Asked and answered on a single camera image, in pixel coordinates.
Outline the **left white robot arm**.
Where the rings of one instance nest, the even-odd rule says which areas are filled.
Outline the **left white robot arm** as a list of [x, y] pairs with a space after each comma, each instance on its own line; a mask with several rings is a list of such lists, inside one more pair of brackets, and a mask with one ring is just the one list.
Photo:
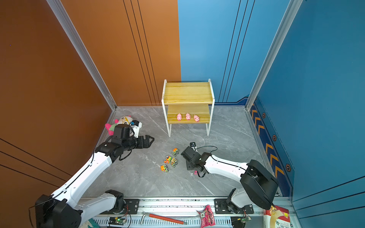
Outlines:
[[154, 138], [140, 136], [142, 123], [119, 124], [112, 136], [95, 148], [91, 158], [64, 185], [51, 195], [40, 196], [35, 203], [37, 228], [78, 228], [105, 212], [126, 212], [124, 194], [108, 190], [101, 196], [79, 204], [79, 200], [98, 176], [115, 161], [122, 161], [135, 149], [151, 147]]

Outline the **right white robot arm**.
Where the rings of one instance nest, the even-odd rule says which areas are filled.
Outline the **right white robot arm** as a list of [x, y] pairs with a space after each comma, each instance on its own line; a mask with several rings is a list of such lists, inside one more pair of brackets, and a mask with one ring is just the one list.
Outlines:
[[264, 210], [271, 209], [279, 187], [278, 180], [257, 160], [234, 162], [219, 158], [211, 153], [199, 154], [197, 148], [187, 147], [181, 156], [186, 160], [187, 170], [198, 174], [217, 174], [242, 185], [233, 189], [224, 203], [218, 203], [216, 213], [241, 214], [244, 208], [256, 205]]

